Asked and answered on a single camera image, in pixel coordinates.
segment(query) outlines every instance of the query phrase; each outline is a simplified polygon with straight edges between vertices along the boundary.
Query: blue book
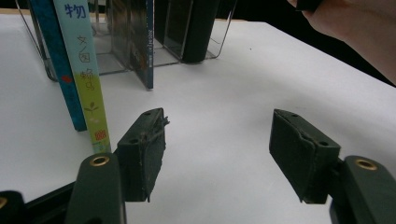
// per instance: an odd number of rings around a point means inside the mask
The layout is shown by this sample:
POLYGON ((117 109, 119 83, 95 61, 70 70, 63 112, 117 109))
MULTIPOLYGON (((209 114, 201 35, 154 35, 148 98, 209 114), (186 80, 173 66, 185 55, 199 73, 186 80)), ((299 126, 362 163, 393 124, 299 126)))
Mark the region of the blue book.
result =
POLYGON ((78 98, 76 83, 73 79, 64 39, 52 0, 30 0, 30 5, 46 42, 52 66, 61 86, 74 128, 79 132, 86 131, 87 126, 78 98))

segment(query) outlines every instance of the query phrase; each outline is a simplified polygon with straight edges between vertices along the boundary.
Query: acrylic holder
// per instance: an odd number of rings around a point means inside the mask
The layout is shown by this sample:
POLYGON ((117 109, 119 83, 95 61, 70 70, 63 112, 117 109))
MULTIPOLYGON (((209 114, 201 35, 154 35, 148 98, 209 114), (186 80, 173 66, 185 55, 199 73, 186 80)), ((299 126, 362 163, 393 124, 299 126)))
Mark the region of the acrylic holder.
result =
MULTIPOLYGON (((32 37, 37 52, 43 61, 47 76, 49 79, 56 81, 57 78, 37 20, 33 13, 29 13, 29 10, 22 10, 29 6, 27 1, 29 0, 16 0, 16 3, 27 31, 32 37)), ((116 18, 113 15, 116 12, 114 2, 117 2, 117 0, 88 0, 100 75, 134 71, 132 66, 129 66, 126 62, 130 56, 126 55, 126 58, 122 58, 120 55, 117 56, 114 50, 114 41, 118 37, 109 30, 109 25, 114 22, 112 19, 116 18)), ((186 55, 186 48, 189 44, 191 25, 194 22, 199 23, 197 20, 200 19, 200 15, 194 11, 194 7, 198 7, 199 4, 202 5, 204 3, 200 3, 197 0, 155 1, 154 67, 189 63, 183 60, 183 57, 186 55)), ((216 18, 214 19, 213 29, 211 28, 207 49, 205 49, 205 60, 219 57, 233 17, 235 5, 236 0, 219 0, 216 5, 216 18)), ((129 40, 123 39, 121 41, 128 43, 129 40)), ((189 48, 189 53, 192 56, 195 55, 193 46, 192 51, 189 48)))

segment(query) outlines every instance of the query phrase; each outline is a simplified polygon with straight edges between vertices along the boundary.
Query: book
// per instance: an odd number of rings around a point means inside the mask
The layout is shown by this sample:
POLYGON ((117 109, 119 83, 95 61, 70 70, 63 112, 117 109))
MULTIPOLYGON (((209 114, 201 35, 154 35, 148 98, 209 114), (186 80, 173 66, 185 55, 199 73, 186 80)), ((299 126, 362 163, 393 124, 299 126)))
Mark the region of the book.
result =
MULTIPOLYGON (((179 60, 183 57, 192 6, 192 0, 173 0, 169 2, 167 6, 156 3, 156 14, 161 15, 161 13, 166 13, 163 45, 179 60)), ((161 24, 158 23, 158 21, 154 26, 157 27, 157 25, 161 27, 161 24)))
POLYGON ((52 0, 31 0, 30 9, 32 15, 37 18, 39 26, 36 28, 39 29, 38 32, 42 34, 46 43, 52 67, 61 87, 74 128, 79 132, 86 131, 87 127, 78 98, 76 83, 72 76, 64 39, 52 0))
POLYGON ((153 89, 154 0, 131 1, 130 63, 147 89, 153 89))
POLYGON ((146 89, 153 89, 153 0, 111 1, 112 52, 125 67, 135 70, 146 89))
POLYGON ((165 38, 165 28, 167 20, 167 12, 169 8, 168 0, 155 0, 154 1, 154 37, 163 45, 165 38))
POLYGON ((186 36, 183 63, 201 63, 206 56, 220 0, 194 0, 186 36))
POLYGON ((111 152, 87 1, 53 0, 94 153, 111 152))

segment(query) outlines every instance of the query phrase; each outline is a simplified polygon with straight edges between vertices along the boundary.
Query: brass insert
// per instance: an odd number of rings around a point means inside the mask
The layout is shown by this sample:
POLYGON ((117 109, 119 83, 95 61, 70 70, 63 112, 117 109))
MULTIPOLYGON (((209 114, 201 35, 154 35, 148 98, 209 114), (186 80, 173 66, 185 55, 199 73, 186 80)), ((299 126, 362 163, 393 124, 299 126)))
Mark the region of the brass insert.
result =
POLYGON ((8 202, 7 198, 0 197, 0 209, 2 209, 8 202))
POLYGON ((110 161, 110 158, 107 156, 99 156, 95 157, 90 161, 91 166, 103 166, 110 161))
POLYGON ((367 160, 357 159, 356 160, 356 164, 360 168, 363 168, 363 169, 366 169, 366 170, 374 171, 374 170, 378 169, 378 167, 374 163, 372 163, 371 161, 367 161, 367 160))

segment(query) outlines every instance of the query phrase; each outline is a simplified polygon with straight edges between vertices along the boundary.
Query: white surface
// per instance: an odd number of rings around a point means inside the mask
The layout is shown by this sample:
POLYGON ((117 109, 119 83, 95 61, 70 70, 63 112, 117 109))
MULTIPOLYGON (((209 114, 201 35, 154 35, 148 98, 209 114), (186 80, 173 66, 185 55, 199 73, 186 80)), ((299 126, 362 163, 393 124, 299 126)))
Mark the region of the white surface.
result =
MULTIPOLYGON (((76 133, 18 16, 0 15, 0 190, 25 201, 74 181, 92 153, 76 133)), ((167 149, 151 203, 129 223, 324 223, 328 205, 300 203, 269 154, 274 108, 300 114, 342 148, 396 176, 396 90, 265 23, 233 22, 218 59, 101 77, 111 144, 163 107, 167 149)))

